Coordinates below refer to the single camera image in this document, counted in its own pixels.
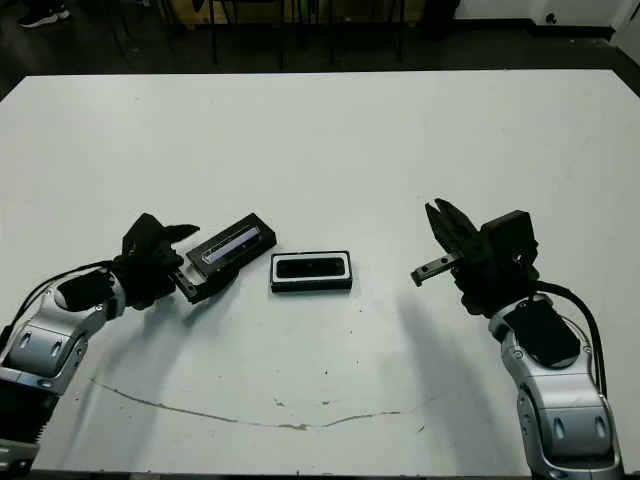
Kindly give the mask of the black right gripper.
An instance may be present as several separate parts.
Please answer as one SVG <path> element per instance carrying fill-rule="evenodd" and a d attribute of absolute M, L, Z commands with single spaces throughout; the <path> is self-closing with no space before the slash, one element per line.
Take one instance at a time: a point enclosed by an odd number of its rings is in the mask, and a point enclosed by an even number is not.
<path fill-rule="evenodd" d="M 436 199 L 425 211 L 434 238 L 445 253 L 411 272 L 414 284 L 450 272 L 462 293 L 461 303 L 471 315 L 492 316 L 500 309 L 534 294 L 538 271 L 535 240 L 509 240 L 504 244 L 480 242 L 480 256 L 461 250 L 478 234 L 478 229 L 460 209 Z"/>

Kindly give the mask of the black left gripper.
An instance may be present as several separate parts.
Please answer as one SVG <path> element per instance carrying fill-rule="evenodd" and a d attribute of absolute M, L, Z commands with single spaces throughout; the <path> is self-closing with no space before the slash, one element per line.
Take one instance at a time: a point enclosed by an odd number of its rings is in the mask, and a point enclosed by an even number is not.
<path fill-rule="evenodd" d="M 171 245 L 199 231 L 192 224 L 167 225 L 163 229 L 165 244 L 145 251 L 130 250 L 113 259 L 112 272 L 124 290 L 126 307 L 148 308 L 176 290 L 173 274 L 183 266 L 184 258 Z"/>

